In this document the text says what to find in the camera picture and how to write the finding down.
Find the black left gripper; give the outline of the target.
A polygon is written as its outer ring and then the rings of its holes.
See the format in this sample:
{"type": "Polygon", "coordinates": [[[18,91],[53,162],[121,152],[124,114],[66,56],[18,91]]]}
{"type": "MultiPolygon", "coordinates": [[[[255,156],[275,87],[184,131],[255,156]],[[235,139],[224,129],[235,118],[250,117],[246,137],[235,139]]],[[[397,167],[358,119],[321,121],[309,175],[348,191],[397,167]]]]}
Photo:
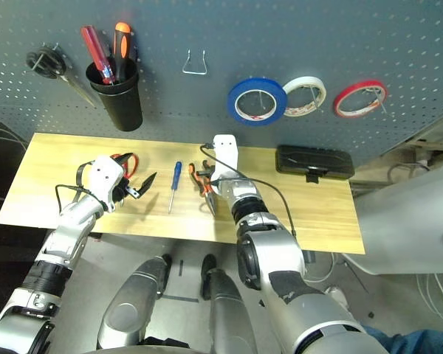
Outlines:
{"type": "MultiPolygon", "coordinates": [[[[114,160],[118,164],[125,164],[133,153],[124,153],[114,157],[114,160]]],[[[127,196],[131,196],[134,199],[141,198],[150,188],[156,178],[157,173],[153,173],[142,183],[141,187],[136,190],[130,185],[130,181],[127,178],[122,178],[120,182],[114,187],[112,191],[112,201],[116,204],[123,202],[127,196]]]]}

